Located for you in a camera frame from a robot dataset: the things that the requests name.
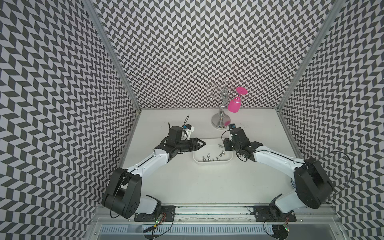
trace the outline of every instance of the mounting plate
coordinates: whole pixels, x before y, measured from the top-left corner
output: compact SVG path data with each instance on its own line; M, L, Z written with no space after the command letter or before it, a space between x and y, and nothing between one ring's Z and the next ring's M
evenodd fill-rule
M160 213L165 213L166 218L164 222L172 222L175 217L175 206L172 205L161 205ZM135 214L135 222L155 222L156 218L152 214Z
M268 219L275 220L271 218L270 214L270 206L265 205L265 206L253 206L253 214L255 215L256 221L257 222L263 222ZM290 222L296 222L296 215L293 211L290 211L289 213L285 214L285 217L281 219L282 222L285 221L286 217L288 217Z

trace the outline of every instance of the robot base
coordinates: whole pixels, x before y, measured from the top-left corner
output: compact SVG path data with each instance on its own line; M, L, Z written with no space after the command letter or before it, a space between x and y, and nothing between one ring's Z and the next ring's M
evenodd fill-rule
M256 221L257 222L263 222L265 220L274 220L274 221L281 221L281 222L285 222L285 220L288 218L288 220L290 222L296 222L296 216L295 216L295 213L293 211L290 211L286 214L284 213L281 213L279 218L272 218L272 215L271 215L271 209L273 207L269 206L269 205L265 205L265 206L253 206L253 214L255 215L255 218L256 218Z
M161 208L159 209L159 211L156 210L156 212L153 214L136 214L134 221L135 222L154 222L158 218L160 213L163 212L166 214L166 218L164 219L164 222L172 222L173 218L175 217L175 209L176 209L176 206L161 205Z

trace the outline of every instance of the pink cup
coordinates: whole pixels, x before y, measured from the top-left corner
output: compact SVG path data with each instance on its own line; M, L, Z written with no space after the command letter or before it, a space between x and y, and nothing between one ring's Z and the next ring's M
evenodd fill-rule
M241 98L239 96L232 99L228 104L228 110L230 112L236 113L241 107Z

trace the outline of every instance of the white tray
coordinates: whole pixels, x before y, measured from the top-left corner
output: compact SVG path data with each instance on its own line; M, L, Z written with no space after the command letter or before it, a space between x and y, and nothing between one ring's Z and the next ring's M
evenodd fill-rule
M223 141L221 138L205 138L201 139L205 142L205 146L200 148L197 151L192 152L193 159L195 162L199 165L212 165L212 164L226 164L233 158L233 151L226 152L224 151L224 155L219 157L219 155L224 150L223 148L219 147L220 145L223 145ZM208 162L207 155L209 153L211 161Z

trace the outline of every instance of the stand base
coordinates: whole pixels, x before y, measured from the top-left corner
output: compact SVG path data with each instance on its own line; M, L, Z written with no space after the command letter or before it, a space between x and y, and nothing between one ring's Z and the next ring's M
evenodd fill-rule
M212 116L212 125L220 130L226 129L229 124L231 123L231 119L228 115L225 115L223 118L221 118L218 113Z
M164 219L164 222L172 222L173 218L175 217L175 206L170 205L161 205L161 209L159 213L165 213L166 218ZM155 217L153 214L136 214L135 215L135 222L155 222L157 217Z
M271 207L269 205L253 206L253 214L255 215L256 221L257 222L263 222L265 220L272 219L275 221L278 220L278 221L285 222L286 218L288 218L290 222L296 222L297 221L295 213L293 211L290 211L286 214L282 213L282 216L280 219L273 219L271 216L270 208Z

